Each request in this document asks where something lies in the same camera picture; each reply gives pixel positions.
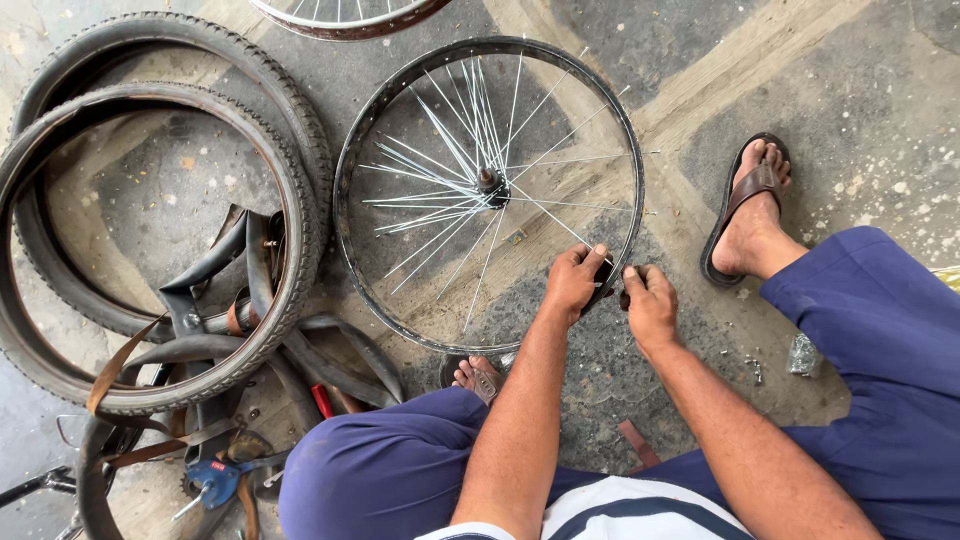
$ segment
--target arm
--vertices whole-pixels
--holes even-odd
[[[451,525],[484,522],[517,540],[540,537],[557,468],[566,332],[593,294],[606,253],[603,244],[594,251],[578,244],[550,269],[537,317],[473,445]]]
[[[628,266],[623,281],[636,344],[747,529],[765,540],[879,540],[860,508],[820,465],[684,348],[676,331],[677,293],[659,268]]]

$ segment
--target man's left hand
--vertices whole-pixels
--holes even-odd
[[[579,243],[563,252],[550,268],[540,312],[559,313],[569,326],[573,326],[596,290],[593,277],[606,256],[607,246],[604,244],[597,244],[591,250],[586,244]]]

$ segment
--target wheel hub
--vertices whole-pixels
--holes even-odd
[[[502,209],[510,202],[510,186],[506,182],[506,176],[496,169],[480,169],[477,173],[477,189],[481,195],[492,195],[487,201],[487,206],[491,209]]]

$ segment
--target sandal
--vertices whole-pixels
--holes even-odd
[[[715,285],[725,287],[734,286],[742,282],[745,277],[724,274],[713,266],[713,250],[716,249],[717,242],[720,241],[720,236],[727,229],[730,220],[733,218],[733,213],[740,208],[740,205],[754,195],[770,192],[770,194],[774,196],[774,200],[777,201],[777,208],[780,210],[780,213],[782,214],[783,212],[783,205],[780,201],[783,197],[783,184],[780,183],[780,179],[777,178],[776,173],[774,173],[773,168],[770,166],[770,163],[767,162],[766,158],[761,159],[760,165],[747,173],[747,176],[743,177],[736,185],[736,189],[733,189],[733,176],[736,175],[736,171],[740,169],[744,150],[747,149],[750,143],[759,138],[762,138],[764,142],[776,144],[777,149],[783,154],[783,160],[790,161],[790,152],[787,150],[786,145],[783,144],[783,141],[776,135],[766,132],[761,132],[750,137],[750,139],[740,147],[740,151],[736,153],[736,158],[733,159],[733,164],[730,166],[730,174],[727,177],[727,197],[724,198],[723,207],[720,208],[720,216],[717,219],[716,225],[713,227],[713,232],[710,233],[707,239],[704,252],[700,255],[700,271],[708,281]]]
[[[441,388],[448,388],[453,385],[456,380],[453,378],[453,374],[460,369],[460,362],[463,360],[469,360],[469,356],[447,355],[444,358],[444,363],[440,365]],[[473,368],[473,379],[476,381],[476,384],[473,385],[473,393],[479,396],[487,406],[490,406],[493,398],[500,393],[500,388],[503,388],[503,381],[505,380],[499,373],[487,373],[477,368]]]

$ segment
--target hand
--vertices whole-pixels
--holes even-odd
[[[550,268],[540,313],[559,314],[569,326],[573,326],[596,290],[593,276],[604,264],[606,256],[607,246],[604,244],[597,244],[591,250],[586,244],[579,243],[563,252]]]
[[[623,285],[630,295],[630,330],[648,359],[663,348],[683,346],[677,334],[677,291],[653,264],[626,265]]]

